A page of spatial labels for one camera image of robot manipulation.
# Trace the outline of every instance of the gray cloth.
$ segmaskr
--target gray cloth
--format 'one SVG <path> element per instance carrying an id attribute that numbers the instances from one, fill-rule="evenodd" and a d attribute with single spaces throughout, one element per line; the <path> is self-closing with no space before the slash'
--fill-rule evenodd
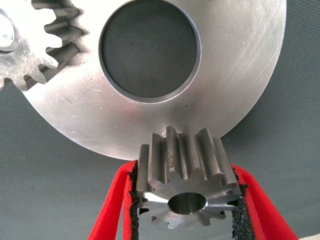
<path id="1" fill-rule="evenodd" d="M 305 237 L 320 233 L 320 1 L 289 0 L 287 7 L 270 83 L 222 140 L 229 159 L 256 177 Z M 65 138 L 14 87 L 0 92 L 0 103 L 0 239 L 85 239 L 125 161 Z M 230 217 L 192 230 L 141 219 L 139 229 L 141 240 L 230 240 L 231 231 Z"/>

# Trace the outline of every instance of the red clamp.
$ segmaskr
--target red clamp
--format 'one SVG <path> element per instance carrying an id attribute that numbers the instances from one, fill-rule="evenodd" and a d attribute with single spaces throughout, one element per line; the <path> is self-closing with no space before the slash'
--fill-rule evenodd
<path id="1" fill-rule="evenodd" d="M 120 211 L 123 203 L 123 239 L 134 240 L 131 196 L 135 179 L 132 173 L 137 161 L 131 161 L 119 168 L 110 186 L 102 209 L 95 221 L 89 240 L 114 240 L 116 238 Z M 255 178 L 243 168 L 232 165 L 240 185 L 245 189 L 244 201 L 256 240 L 298 240 L 289 225 L 272 204 Z"/>

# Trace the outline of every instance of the center hole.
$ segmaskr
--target center hole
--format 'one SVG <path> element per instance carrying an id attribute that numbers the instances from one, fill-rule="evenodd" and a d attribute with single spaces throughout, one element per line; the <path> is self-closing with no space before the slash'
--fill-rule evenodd
<path id="1" fill-rule="evenodd" d="M 172 197 L 168 207 L 176 214 L 188 215 L 202 209 L 207 203 L 206 198 L 195 192 L 184 192 Z"/>
<path id="2" fill-rule="evenodd" d="M 187 17 L 172 4 L 136 0 L 107 21 L 100 58 L 108 80 L 119 92 L 156 98 L 191 79 L 197 40 Z"/>

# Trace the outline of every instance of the machined metal surface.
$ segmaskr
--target machined metal surface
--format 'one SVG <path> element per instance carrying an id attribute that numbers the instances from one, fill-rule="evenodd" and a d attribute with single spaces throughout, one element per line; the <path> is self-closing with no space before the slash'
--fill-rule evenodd
<path id="1" fill-rule="evenodd" d="M 151 144 L 141 146 L 136 190 L 140 216 L 170 229 L 224 219 L 241 195 L 221 140 L 206 128 L 194 135 L 172 126 L 165 137 L 153 134 Z"/>
<path id="2" fill-rule="evenodd" d="M 191 75 L 168 95 L 141 98 L 121 91 L 100 61 L 107 20 L 129 0 L 70 0 L 81 10 L 71 24 L 85 31 L 80 49 L 45 85 L 24 95 L 58 131 L 103 155 L 137 159 L 151 133 L 207 127 L 230 131 L 257 102 L 277 63 L 286 22 L 286 0 L 167 0 L 189 19 L 197 37 Z"/>
<path id="3" fill-rule="evenodd" d="M 77 15 L 57 0 L 2 1 L 0 90 L 12 81 L 26 91 L 55 76 L 79 51 L 71 42 L 82 31 L 68 23 Z"/>

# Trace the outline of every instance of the spur gear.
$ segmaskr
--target spur gear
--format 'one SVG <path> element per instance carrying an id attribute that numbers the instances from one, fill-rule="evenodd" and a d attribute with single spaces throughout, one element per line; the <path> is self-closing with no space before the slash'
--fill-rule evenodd
<path id="1" fill-rule="evenodd" d="M 12 43 L 0 46 L 0 90 L 10 81 L 21 91 L 45 84 L 79 52 L 72 41 L 82 31 L 69 25 L 78 10 L 59 0 L 4 1 L 0 15 L 14 30 Z"/>
<path id="2" fill-rule="evenodd" d="M 220 138 L 206 128 L 194 135 L 172 126 L 166 137 L 154 133 L 150 146 L 141 146 L 136 190 L 140 216 L 168 222 L 169 229 L 224 219 L 241 195 Z"/>

